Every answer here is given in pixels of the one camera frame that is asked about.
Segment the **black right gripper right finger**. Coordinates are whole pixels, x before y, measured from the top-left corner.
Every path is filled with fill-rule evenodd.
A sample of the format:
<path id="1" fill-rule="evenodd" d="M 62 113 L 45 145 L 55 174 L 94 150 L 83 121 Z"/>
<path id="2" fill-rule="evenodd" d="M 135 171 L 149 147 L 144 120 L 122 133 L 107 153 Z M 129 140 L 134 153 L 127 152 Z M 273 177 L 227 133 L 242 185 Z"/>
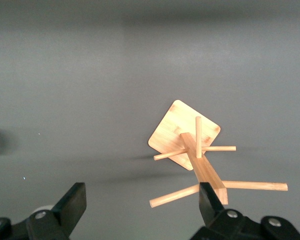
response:
<path id="1" fill-rule="evenodd" d="M 204 222 L 192 240 L 300 240 L 300 232 L 279 216 L 255 222 L 235 209 L 223 207 L 208 182 L 199 184 L 199 210 Z"/>

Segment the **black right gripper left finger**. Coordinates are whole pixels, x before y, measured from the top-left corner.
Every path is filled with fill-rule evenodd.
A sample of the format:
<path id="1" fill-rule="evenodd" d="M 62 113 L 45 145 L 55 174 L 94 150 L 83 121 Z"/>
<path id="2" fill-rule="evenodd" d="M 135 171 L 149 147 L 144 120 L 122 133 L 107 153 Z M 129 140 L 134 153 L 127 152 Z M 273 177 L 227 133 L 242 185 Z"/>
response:
<path id="1" fill-rule="evenodd" d="M 17 224 L 0 217 L 0 240 L 69 240 L 86 208 L 86 185 L 76 182 L 51 210 L 38 210 Z"/>

